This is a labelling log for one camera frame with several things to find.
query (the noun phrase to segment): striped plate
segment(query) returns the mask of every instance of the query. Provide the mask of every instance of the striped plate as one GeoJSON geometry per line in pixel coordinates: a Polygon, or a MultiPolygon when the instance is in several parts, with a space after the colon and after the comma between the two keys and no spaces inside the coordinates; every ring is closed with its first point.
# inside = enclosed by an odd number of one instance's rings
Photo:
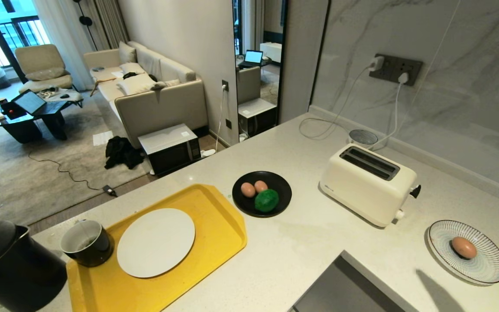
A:
{"type": "Polygon", "coordinates": [[[486,235],[465,223],[441,220],[428,229],[428,246],[451,272],[468,282],[489,286],[499,282],[499,249],[486,235]],[[477,248],[473,259],[460,257],[451,247],[454,237],[463,237],[477,248]]]}

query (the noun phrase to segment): wall outlet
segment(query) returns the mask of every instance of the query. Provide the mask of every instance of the wall outlet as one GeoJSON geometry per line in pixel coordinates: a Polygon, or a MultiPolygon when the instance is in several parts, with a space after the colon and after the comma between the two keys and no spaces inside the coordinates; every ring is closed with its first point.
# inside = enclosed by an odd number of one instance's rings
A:
{"type": "Polygon", "coordinates": [[[377,54],[375,57],[384,57],[384,63],[378,71],[371,71],[369,77],[399,83],[402,73],[408,73],[409,80],[404,85],[414,85],[422,66],[421,61],[377,54]]]}

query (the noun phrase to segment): laptop screen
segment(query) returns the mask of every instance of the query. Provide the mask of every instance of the laptop screen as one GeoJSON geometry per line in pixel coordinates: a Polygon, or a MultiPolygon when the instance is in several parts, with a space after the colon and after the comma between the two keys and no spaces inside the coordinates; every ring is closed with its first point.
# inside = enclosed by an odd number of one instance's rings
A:
{"type": "Polygon", "coordinates": [[[261,63],[261,58],[263,57],[262,51],[246,51],[246,58],[244,61],[252,63],[261,63]]]}
{"type": "Polygon", "coordinates": [[[42,105],[45,104],[44,99],[38,97],[37,94],[30,90],[22,93],[12,101],[14,101],[14,103],[19,105],[20,107],[24,108],[24,110],[27,111],[30,115],[34,114],[34,112],[38,110],[38,108],[42,107],[42,105]]]}

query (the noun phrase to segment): brown egg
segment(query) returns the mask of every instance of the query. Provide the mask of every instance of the brown egg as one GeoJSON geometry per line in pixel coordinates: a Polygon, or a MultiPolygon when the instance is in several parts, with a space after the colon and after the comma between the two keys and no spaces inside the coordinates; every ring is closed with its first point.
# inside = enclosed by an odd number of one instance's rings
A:
{"type": "Polygon", "coordinates": [[[473,259],[477,256],[477,247],[463,237],[454,237],[452,239],[452,247],[454,247],[459,255],[467,259],[473,259]]]}
{"type": "Polygon", "coordinates": [[[253,185],[251,185],[251,183],[245,182],[244,184],[242,184],[241,189],[242,189],[242,194],[245,197],[252,198],[255,196],[255,188],[253,187],[253,185]]]}
{"type": "Polygon", "coordinates": [[[255,190],[257,191],[257,193],[261,193],[264,190],[269,189],[269,186],[267,186],[267,184],[261,180],[255,182],[255,184],[253,184],[253,186],[255,186],[255,190]]]}

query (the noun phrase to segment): green egg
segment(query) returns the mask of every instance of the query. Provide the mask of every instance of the green egg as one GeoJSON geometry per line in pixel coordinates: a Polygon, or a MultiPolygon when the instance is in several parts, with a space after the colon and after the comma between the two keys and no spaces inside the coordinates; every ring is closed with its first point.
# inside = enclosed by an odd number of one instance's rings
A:
{"type": "Polygon", "coordinates": [[[268,189],[257,194],[255,197],[255,209],[262,212],[269,212],[279,204],[279,194],[277,191],[268,189]]]}

